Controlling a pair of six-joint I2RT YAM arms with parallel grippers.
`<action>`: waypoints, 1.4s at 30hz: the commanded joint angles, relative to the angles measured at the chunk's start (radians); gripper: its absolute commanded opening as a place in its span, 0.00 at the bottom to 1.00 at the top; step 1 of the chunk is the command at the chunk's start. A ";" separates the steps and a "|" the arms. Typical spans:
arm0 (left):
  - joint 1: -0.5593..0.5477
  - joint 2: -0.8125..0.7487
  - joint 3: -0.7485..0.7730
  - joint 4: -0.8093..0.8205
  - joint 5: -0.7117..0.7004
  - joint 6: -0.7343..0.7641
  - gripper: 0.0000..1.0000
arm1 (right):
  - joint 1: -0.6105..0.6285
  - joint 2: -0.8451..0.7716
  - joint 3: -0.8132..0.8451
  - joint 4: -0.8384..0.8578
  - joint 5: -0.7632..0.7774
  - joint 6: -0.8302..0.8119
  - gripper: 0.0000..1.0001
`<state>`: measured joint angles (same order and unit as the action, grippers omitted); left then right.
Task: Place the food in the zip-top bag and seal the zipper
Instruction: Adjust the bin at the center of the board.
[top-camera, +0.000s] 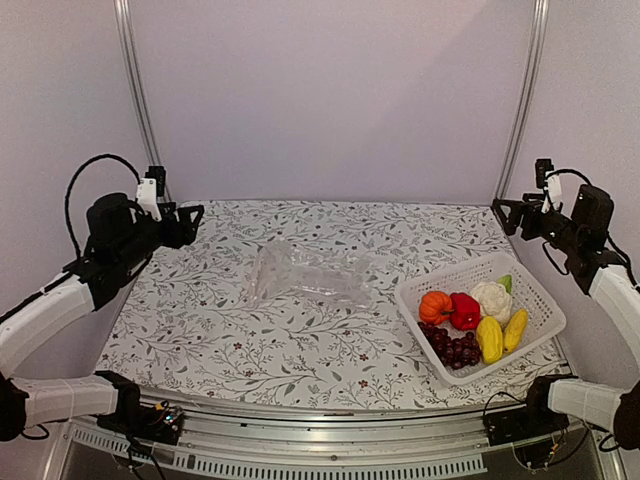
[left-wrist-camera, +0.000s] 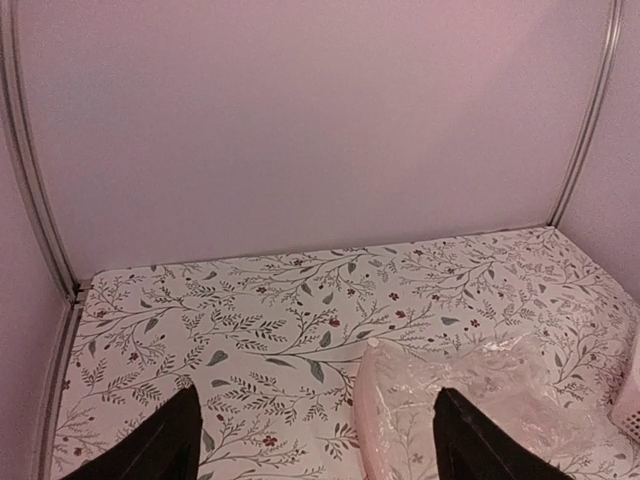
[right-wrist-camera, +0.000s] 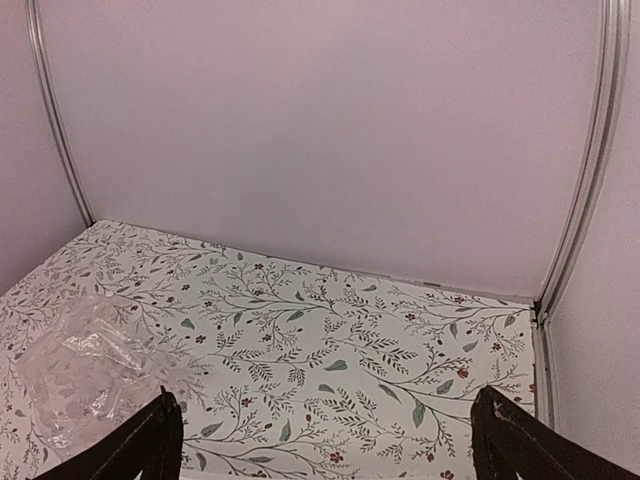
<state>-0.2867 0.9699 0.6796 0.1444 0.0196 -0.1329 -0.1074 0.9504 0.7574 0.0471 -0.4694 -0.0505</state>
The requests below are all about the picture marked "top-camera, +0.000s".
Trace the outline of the red toy bell pepper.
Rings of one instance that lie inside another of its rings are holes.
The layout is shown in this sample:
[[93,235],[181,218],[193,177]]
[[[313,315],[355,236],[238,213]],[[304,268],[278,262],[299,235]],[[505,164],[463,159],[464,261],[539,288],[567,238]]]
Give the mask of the red toy bell pepper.
[[452,293],[451,325],[460,331],[475,330],[482,320],[480,304],[466,293]]

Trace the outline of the clear zip top bag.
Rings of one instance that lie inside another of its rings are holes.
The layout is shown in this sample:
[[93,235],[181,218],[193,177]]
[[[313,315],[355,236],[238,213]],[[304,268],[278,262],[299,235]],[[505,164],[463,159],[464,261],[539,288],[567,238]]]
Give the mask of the clear zip top bag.
[[247,300],[259,305],[291,294],[340,307],[366,308],[372,301],[368,283],[371,266],[367,257],[273,240],[256,256],[249,276]]

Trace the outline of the orange toy pumpkin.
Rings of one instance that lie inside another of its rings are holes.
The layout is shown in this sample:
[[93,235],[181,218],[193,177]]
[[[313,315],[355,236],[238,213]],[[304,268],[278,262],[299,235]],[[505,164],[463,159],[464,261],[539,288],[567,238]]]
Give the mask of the orange toy pumpkin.
[[444,292],[430,291],[421,298],[418,313],[425,324],[440,325],[449,320],[452,312],[452,300]]

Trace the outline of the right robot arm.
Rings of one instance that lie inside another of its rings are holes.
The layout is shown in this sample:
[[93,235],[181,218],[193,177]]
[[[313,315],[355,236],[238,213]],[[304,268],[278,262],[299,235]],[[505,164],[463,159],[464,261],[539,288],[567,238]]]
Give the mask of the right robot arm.
[[[629,261],[606,248],[614,203],[610,195],[583,184],[570,216],[544,210],[541,194],[519,201],[496,199],[492,210],[508,235],[542,239],[565,255],[565,270],[579,289],[598,304],[618,329],[635,359],[639,358],[639,286],[629,278]],[[613,436],[624,450],[639,448],[639,386],[614,388],[572,376],[546,375],[534,380],[517,427],[537,436],[557,415],[570,415]]]

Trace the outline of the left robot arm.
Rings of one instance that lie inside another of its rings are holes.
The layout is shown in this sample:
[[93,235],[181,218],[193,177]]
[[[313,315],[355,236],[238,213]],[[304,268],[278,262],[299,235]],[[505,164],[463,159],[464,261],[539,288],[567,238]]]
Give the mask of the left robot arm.
[[89,238],[81,256],[1,317],[2,441],[36,425],[84,415],[131,436],[160,421],[159,413],[141,405],[139,386],[112,371],[67,380],[21,379],[14,373],[57,333],[114,300],[156,250],[192,244],[203,215],[201,205],[144,208],[124,193],[105,195],[89,208]]

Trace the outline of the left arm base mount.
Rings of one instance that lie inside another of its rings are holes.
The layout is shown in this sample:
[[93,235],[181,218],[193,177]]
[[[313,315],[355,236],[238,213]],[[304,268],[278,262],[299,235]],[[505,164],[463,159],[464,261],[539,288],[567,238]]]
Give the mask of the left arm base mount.
[[112,371],[97,371],[117,391],[114,413],[98,415],[97,425],[135,439],[149,440],[176,446],[184,425],[184,411],[163,400],[155,406],[144,406],[140,402],[138,384]]

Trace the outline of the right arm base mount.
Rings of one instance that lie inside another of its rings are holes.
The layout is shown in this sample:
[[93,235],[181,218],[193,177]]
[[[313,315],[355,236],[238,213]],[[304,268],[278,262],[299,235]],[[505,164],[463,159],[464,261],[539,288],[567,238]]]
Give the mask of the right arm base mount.
[[[499,397],[514,401],[515,407],[490,412],[491,403]],[[523,400],[507,392],[497,392],[489,397],[482,410],[482,423],[492,447],[507,444],[514,447],[519,442],[558,433],[558,439],[546,440],[542,446],[518,447],[519,452],[514,452],[516,460],[531,471],[551,466],[564,445],[570,426],[567,415],[551,411],[532,413]]]

